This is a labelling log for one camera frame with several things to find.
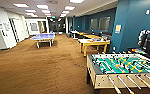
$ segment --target brown carpet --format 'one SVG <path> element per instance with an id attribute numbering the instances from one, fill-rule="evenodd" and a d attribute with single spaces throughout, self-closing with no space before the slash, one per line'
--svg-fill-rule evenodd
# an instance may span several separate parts
<path id="1" fill-rule="evenodd" d="M 88 47 L 87 52 L 98 53 L 93 47 Z M 42 43 L 38 49 L 36 41 L 26 39 L 12 49 L 0 51 L 0 94 L 92 94 L 92 84 L 86 84 L 86 70 L 86 58 L 77 40 L 56 35 L 52 47 Z M 150 94 L 147 88 L 134 90 Z M 129 94 L 127 89 L 121 91 Z"/>

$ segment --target window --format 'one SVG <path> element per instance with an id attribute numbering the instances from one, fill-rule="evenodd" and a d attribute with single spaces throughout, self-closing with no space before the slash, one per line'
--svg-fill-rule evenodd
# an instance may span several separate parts
<path id="1" fill-rule="evenodd" d="M 97 30 L 97 19 L 91 19 L 90 29 Z"/>
<path id="2" fill-rule="evenodd" d="M 103 17 L 99 20 L 99 30 L 108 31 L 110 17 Z"/>

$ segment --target ping pong table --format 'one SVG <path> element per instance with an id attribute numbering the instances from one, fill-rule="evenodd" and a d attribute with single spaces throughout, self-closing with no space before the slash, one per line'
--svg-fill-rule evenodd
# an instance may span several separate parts
<path id="1" fill-rule="evenodd" d="M 30 38 L 30 40 L 36 40 L 37 41 L 37 47 L 39 48 L 40 42 L 49 42 L 50 47 L 53 44 L 53 39 L 55 38 L 55 33 L 40 33 L 36 36 L 33 36 Z"/>

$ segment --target foosball table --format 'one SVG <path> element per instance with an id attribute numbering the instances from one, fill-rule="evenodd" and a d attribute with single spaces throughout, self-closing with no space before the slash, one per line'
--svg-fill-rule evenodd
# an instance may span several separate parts
<path id="1" fill-rule="evenodd" d="M 88 54 L 87 83 L 92 81 L 95 94 L 102 88 L 148 87 L 150 89 L 150 59 L 140 54 Z"/>

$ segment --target recessed ceiling light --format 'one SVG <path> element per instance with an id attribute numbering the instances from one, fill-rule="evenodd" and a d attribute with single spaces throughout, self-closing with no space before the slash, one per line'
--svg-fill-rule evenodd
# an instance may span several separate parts
<path id="1" fill-rule="evenodd" d="M 66 14 L 68 14 L 68 13 L 69 13 L 69 11 L 63 11 L 62 13 L 66 13 Z"/>
<path id="2" fill-rule="evenodd" d="M 66 6 L 65 10 L 73 10 L 75 7 L 71 7 L 71 6 Z"/>
<path id="3" fill-rule="evenodd" d="M 47 17 L 52 17 L 52 16 L 50 16 L 50 15 L 47 15 Z"/>
<path id="4" fill-rule="evenodd" d="M 45 15 L 48 15 L 48 16 L 50 16 L 51 14 L 45 14 Z"/>
<path id="5" fill-rule="evenodd" d="M 32 17 L 38 17 L 37 15 L 31 15 Z"/>
<path id="6" fill-rule="evenodd" d="M 26 12 L 36 12 L 35 10 L 25 10 Z"/>
<path id="7" fill-rule="evenodd" d="M 60 16 L 60 17 L 65 17 L 65 16 Z"/>
<path id="8" fill-rule="evenodd" d="M 61 14 L 61 16 L 66 16 L 67 14 Z"/>
<path id="9" fill-rule="evenodd" d="M 34 15 L 34 13 L 26 13 L 27 15 Z"/>
<path id="10" fill-rule="evenodd" d="M 82 3 L 84 0 L 70 0 L 72 3 Z"/>
<path id="11" fill-rule="evenodd" d="M 47 5 L 37 5 L 38 8 L 41 8 L 41 9 L 48 9 L 48 6 Z"/>
<path id="12" fill-rule="evenodd" d="M 50 13 L 49 10 L 42 10 L 43 13 Z"/>
<path id="13" fill-rule="evenodd" d="M 15 5 L 17 7 L 28 7 L 26 4 L 16 4 L 16 3 L 13 3 L 13 5 Z"/>

